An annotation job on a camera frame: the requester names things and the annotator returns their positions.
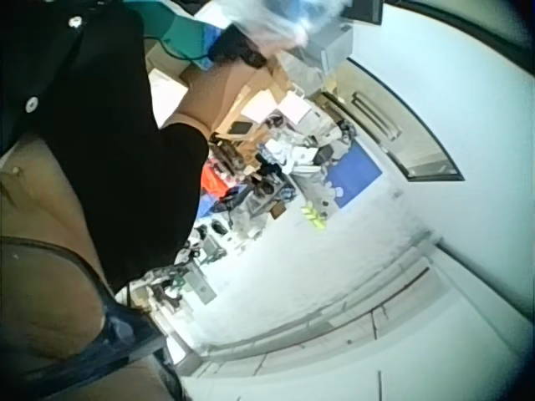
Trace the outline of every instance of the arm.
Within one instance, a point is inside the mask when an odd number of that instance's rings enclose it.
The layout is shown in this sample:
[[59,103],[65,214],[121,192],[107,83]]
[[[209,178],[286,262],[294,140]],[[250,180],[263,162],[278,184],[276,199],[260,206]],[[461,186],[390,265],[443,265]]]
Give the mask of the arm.
[[164,126],[187,124],[209,139],[255,72],[243,61],[212,67],[193,84]]

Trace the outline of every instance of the red object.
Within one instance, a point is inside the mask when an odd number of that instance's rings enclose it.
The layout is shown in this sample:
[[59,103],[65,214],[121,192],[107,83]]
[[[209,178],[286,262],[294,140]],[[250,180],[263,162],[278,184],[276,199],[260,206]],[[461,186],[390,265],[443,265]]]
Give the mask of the red object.
[[221,178],[210,168],[209,165],[204,165],[201,175],[201,187],[211,195],[222,198],[228,191],[228,186]]

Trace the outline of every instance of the window frame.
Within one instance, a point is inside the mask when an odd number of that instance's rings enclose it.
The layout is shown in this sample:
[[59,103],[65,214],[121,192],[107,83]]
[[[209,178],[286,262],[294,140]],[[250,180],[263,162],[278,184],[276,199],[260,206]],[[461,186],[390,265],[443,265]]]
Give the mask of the window frame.
[[[450,154],[447,152],[446,148],[442,145],[442,143],[438,140],[435,134],[433,134],[433,131],[430,130],[430,128],[422,121],[422,119],[418,116],[417,113],[400,97],[398,96],[391,88],[389,88],[383,81],[381,81],[379,78],[377,78],[375,75],[373,75],[367,68],[365,68],[362,64],[356,62],[355,60],[351,58],[347,58],[346,61],[349,61],[352,63],[355,67],[358,69],[361,69],[366,74],[368,74],[375,82],[377,82],[379,85],[381,85],[385,90],[387,90],[392,96],[395,97],[408,111],[411,113],[418,123],[422,125],[422,127],[427,131],[427,133],[431,136],[431,138],[436,142],[436,144],[441,148],[441,151],[444,152],[444,155],[446,158],[450,161],[453,168],[456,170],[456,174],[451,175],[423,175],[423,176],[410,176],[409,171],[406,167],[404,167],[395,157],[392,152],[387,150],[385,154],[388,156],[388,158],[394,163],[394,165],[398,168],[398,170],[403,174],[405,179],[409,182],[462,182],[465,181],[464,175],[461,173],[461,170],[453,160],[453,158],[450,156]],[[343,110],[344,113],[346,113],[356,124],[359,128],[361,128],[378,146],[381,145],[380,141],[369,131],[368,128],[366,128],[363,124],[359,122],[359,119],[351,113],[344,104],[341,104],[335,95],[331,94],[330,92],[323,91],[322,95],[325,96],[326,99],[328,99],[330,102],[332,102],[336,107]]]

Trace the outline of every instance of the fluorescent light fixture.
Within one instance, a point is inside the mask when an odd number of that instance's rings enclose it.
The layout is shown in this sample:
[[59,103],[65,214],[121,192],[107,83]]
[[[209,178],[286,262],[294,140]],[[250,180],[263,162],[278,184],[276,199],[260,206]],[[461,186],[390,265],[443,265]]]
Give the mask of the fluorescent light fixture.
[[278,109],[294,124],[299,121],[311,110],[310,104],[305,99],[300,98],[294,92],[288,92]]
[[269,89],[261,90],[242,110],[242,115],[261,124],[277,108],[277,101]]

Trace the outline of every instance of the blue panel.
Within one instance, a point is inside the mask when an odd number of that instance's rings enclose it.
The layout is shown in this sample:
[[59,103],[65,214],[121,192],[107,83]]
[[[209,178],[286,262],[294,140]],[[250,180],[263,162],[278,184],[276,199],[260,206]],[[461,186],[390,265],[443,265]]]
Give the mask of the blue panel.
[[343,208],[381,174],[380,168],[364,149],[359,144],[354,144],[337,165],[329,167],[327,179],[333,183],[334,188],[344,189],[344,196],[335,200]]

